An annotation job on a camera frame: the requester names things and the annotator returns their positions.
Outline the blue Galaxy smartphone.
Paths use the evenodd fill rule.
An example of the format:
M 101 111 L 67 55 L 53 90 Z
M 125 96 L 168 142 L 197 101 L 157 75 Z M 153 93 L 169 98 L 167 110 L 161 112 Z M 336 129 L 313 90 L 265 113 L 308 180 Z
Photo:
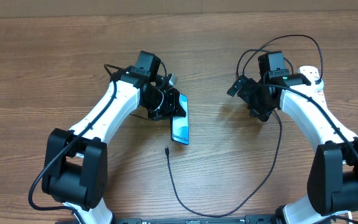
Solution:
M 172 118 L 171 138 L 172 141 L 176 141 L 184 145 L 189 145 L 190 132 L 188 122 L 188 98 L 185 95 L 180 94 L 179 103 L 185 111 L 185 116 L 174 116 Z

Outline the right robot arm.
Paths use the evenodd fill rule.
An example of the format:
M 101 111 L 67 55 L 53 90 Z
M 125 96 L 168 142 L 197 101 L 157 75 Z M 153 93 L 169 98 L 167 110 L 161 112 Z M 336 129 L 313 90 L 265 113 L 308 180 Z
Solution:
M 358 135 L 329 111 L 322 75 L 316 67 L 286 69 L 281 51 L 258 57 L 260 80 L 238 75 L 228 89 L 247 103 L 249 114 L 262 122 L 275 110 L 289 115 L 314 150 L 307 194 L 278 207 L 273 215 L 248 215 L 257 223 L 331 223 L 355 221 L 358 211 Z

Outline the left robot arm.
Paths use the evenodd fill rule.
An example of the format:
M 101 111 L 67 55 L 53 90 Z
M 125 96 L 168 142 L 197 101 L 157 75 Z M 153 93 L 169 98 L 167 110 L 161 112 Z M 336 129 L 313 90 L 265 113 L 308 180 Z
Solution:
M 36 178 L 42 191 L 69 210 L 75 223 L 113 223 L 103 196 L 108 184 L 107 148 L 123 121 L 138 107 L 151 121 L 170 120 L 171 139 L 190 142 L 188 98 L 175 87 L 174 74 L 161 76 L 163 62 L 141 51 L 135 65 L 105 64 L 108 89 L 96 106 L 68 130 L 54 129 L 47 141 L 44 169 Z

